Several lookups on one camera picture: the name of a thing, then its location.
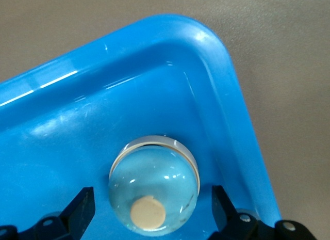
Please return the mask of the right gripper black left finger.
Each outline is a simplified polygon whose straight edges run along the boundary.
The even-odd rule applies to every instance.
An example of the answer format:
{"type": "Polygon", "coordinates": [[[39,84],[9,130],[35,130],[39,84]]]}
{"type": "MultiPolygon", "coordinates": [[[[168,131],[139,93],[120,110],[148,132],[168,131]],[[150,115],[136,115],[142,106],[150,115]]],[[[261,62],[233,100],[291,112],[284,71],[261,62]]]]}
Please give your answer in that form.
{"type": "Polygon", "coordinates": [[[81,239],[95,215],[93,187],[84,187],[58,215],[34,226],[35,239],[81,239]]]}

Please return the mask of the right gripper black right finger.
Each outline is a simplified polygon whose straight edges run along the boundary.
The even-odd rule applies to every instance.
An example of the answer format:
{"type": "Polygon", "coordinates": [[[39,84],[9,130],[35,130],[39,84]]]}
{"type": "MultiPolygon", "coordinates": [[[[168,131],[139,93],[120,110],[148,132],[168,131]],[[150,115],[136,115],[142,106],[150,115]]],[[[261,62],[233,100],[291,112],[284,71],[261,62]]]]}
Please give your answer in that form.
{"type": "Polygon", "coordinates": [[[221,185],[212,187],[211,206],[218,230],[209,239],[257,239],[258,221],[249,213],[239,213],[221,185]]]}

